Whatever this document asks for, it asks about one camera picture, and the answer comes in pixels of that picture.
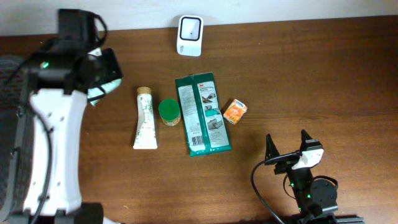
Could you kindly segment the green wipes packet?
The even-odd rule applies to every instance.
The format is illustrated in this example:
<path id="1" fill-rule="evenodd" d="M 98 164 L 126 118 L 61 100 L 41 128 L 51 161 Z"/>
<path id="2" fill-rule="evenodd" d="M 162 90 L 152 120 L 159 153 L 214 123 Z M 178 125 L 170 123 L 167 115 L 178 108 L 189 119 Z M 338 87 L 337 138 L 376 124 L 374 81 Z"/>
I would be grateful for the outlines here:
<path id="1" fill-rule="evenodd" d="M 190 155 L 232 150 L 213 73 L 178 78 L 175 84 Z"/>

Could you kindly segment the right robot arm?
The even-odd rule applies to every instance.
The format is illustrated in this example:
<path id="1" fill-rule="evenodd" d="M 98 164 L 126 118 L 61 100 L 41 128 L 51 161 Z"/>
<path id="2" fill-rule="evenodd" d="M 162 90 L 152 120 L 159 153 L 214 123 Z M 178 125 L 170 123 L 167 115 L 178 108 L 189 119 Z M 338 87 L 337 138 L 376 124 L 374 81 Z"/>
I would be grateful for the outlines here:
<path id="1" fill-rule="evenodd" d="M 299 213 L 289 223 L 364 223 L 362 217 L 337 217 L 338 181 L 325 175 L 314 176 L 311 168 L 320 163 L 324 149 L 321 142 L 301 130 L 298 150 L 280 154 L 271 135 L 266 136 L 265 165 L 274 165 L 274 174 L 284 174 L 290 182 Z"/>

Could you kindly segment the white cream tube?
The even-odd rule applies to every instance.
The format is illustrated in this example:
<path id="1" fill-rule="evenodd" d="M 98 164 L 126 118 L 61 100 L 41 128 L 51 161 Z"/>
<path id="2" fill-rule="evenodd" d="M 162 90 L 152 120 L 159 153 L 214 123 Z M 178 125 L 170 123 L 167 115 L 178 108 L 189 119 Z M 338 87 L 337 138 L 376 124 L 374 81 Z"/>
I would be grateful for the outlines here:
<path id="1" fill-rule="evenodd" d="M 137 89 L 137 130 L 133 149 L 157 149 L 152 92 L 149 87 Z"/>

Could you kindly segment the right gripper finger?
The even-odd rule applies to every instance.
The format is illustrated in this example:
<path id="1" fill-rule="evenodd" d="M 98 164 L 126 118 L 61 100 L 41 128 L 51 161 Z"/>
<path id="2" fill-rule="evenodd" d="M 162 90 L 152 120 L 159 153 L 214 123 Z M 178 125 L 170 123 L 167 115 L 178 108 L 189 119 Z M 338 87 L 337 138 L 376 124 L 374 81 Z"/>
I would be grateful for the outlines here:
<path id="1" fill-rule="evenodd" d="M 279 157 L 280 154 L 272 140 L 270 134 L 266 135 L 266 154 L 265 154 L 265 165 L 275 164 L 275 158 Z"/>
<path id="2" fill-rule="evenodd" d="M 301 130 L 301 145 L 300 151 L 307 151 L 308 148 L 313 147 L 313 139 L 312 137 L 306 132 L 306 130 Z"/>

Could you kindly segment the light teal tissue pack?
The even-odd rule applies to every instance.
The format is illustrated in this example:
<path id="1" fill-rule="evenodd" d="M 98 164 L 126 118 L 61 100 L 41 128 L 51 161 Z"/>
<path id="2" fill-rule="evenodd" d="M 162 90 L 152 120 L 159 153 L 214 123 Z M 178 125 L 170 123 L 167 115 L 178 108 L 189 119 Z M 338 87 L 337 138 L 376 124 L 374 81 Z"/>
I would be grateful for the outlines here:
<path id="1" fill-rule="evenodd" d="M 117 89 L 120 86 L 122 79 L 118 78 L 111 82 L 102 84 L 99 87 L 91 88 L 88 90 L 88 102 L 93 106 L 102 98 L 107 96 L 109 93 Z"/>

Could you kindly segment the green lid small jar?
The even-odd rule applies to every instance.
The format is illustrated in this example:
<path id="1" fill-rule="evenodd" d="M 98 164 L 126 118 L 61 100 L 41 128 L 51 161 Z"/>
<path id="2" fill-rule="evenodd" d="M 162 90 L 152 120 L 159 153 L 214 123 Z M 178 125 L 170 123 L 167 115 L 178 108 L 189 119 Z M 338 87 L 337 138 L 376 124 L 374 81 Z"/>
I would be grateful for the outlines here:
<path id="1" fill-rule="evenodd" d="M 159 114 L 163 123 L 167 126 L 175 126 L 181 120 L 179 104 L 177 101 L 171 98 L 167 98 L 160 102 Z"/>

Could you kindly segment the small orange tissue pack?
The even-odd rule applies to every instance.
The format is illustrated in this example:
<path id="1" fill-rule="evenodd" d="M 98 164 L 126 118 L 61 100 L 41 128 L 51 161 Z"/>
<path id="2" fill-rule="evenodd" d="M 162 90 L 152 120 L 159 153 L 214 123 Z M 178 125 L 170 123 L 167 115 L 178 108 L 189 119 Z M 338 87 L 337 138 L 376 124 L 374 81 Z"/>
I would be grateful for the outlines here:
<path id="1" fill-rule="evenodd" d="M 237 124 L 247 110 L 248 107 L 243 102 L 234 99 L 224 112 L 223 117 L 231 124 Z"/>

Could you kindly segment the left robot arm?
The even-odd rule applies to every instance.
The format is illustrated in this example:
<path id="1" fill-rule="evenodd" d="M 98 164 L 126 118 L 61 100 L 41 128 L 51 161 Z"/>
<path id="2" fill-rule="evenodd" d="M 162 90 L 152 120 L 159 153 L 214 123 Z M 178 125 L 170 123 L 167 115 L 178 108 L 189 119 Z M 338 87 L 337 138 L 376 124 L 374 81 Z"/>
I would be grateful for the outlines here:
<path id="1" fill-rule="evenodd" d="M 94 12 L 60 9 L 57 36 L 1 86 L 3 223 L 109 223 L 102 204 L 82 201 L 78 179 L 89 92 L 122 78 L 100 22 Z"/>

